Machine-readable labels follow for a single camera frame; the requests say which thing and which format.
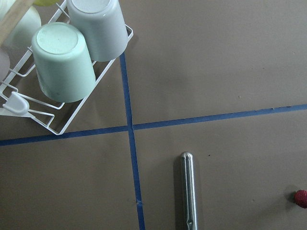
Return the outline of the wooden stick on rack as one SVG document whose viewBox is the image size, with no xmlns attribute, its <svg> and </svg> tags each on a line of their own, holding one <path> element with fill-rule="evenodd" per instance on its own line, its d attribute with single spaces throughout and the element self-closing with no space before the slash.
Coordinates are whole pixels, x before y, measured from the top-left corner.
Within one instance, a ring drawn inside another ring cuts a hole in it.
<svg viewBox="0 0 307 230">
<path fill-rule="evenodd" d="M 35 0 L 16 0 L 0 21 L 0 45 L 3 45 L 10 33 L 27 13 Z"/>
</svg>

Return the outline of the red strawberry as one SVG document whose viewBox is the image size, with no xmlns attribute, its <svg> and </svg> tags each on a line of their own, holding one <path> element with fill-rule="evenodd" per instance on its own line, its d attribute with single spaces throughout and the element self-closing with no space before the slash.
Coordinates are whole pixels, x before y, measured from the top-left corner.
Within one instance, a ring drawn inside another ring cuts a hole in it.
<svg viewBox="0 0 307 230">
<path fill-rule="evenodd" d="M 307 208 L 307 191 L 298 190 L 294 194 L 295 203 L 301 208 Z"/>
</svg>

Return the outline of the green cup on rack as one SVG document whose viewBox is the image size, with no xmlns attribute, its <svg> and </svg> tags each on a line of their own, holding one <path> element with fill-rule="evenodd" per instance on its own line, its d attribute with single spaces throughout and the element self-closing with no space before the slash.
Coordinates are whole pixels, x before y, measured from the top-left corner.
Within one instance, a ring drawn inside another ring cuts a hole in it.
<svg viewBox="0 0 307 230">
<path fill-rule="evenodd" d="M 48 23 L 32 38 L 41 91 L 50 99 L 72 103 L 89 96 L 95 73 L 83 34 L 74 26 Z"/>
</svg>

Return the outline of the white cup on rack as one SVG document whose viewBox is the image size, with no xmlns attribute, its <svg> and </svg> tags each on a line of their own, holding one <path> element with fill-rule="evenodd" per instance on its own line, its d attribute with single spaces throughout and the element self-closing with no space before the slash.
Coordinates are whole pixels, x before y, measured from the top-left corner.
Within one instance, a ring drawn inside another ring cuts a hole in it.
<svg viewBox="0 0 307 230">
<path fill-rule="evenodd" d="M 12 49 L 26 49 L 30 47 L 32 37 L 41 25 L 38 11 L 35 7 L 31 6 L 4 41 L 3 46 Z"/>
</svg>

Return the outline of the yellow cup on rack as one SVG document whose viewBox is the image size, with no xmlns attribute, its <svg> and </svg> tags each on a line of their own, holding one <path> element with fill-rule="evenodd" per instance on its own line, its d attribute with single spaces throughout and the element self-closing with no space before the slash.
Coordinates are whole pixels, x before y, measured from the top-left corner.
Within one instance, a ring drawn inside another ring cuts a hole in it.
<svg viewBox="0 0 307 230">
<path fill-rule="evenodd" d="M 33 4 L 36 6 L 51 6 L 58 1 L 59 0 L 35 0 Z"/>
</svg>

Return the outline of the steel muddler with black tip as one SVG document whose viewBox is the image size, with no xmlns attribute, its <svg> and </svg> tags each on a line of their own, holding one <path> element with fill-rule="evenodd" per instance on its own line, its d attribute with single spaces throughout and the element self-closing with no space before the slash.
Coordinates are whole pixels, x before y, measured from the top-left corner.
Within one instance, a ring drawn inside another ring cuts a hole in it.
<svg viewBox="0 0 307 230">
<path fill-rule="evenodd" d="M 180 164 L 183 192 L 184 228 L 186 230 L 197 230 L 198 217 L 193 155 L 187 151 L 181 153 Z"/>
</svg>

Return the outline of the grey cup on rack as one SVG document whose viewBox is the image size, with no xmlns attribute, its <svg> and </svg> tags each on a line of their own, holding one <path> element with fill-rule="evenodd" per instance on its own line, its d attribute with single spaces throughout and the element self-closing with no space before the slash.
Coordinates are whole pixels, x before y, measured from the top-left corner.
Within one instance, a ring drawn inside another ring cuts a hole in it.
<svg viewBox="0 0 307 230">
<path fill-rule="evenodd" d="M 118 0 L 68 0 L 67 8 L 92 60 L 110 61 L 125 51 L 128 33 Z"/>
</svg>

